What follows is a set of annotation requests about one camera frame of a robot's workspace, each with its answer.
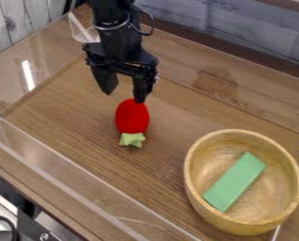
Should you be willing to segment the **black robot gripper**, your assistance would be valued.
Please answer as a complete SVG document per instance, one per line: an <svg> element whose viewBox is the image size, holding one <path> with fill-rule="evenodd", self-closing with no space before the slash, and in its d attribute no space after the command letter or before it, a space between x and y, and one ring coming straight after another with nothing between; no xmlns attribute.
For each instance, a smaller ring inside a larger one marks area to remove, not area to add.
<svg viewBox="0 0 299 241"><path fill-rule="evenodd" d="M117 74L133 77L133 97L145 102L156 84L158 60L141 47L142 32L138 22L94 23L100 42L86 42L82 50L100 90L110 95L117 87Z"/></svg>

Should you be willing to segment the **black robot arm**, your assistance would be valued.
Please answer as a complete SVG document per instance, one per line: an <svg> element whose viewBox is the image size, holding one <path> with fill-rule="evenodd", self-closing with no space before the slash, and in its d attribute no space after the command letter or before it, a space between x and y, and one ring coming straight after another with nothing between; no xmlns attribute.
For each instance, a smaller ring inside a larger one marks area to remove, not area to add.
<svg viewBox="0 0 299 241"><path fill-rule="evenodd" d="M141 47L141 37L153 34L153 16L134 6L134 0L89 0L89 6L100 42L86 42L81 49L97 85L110 95L117 75L129 76L134 101L142 104L158 74L158 60Z"/></svg>

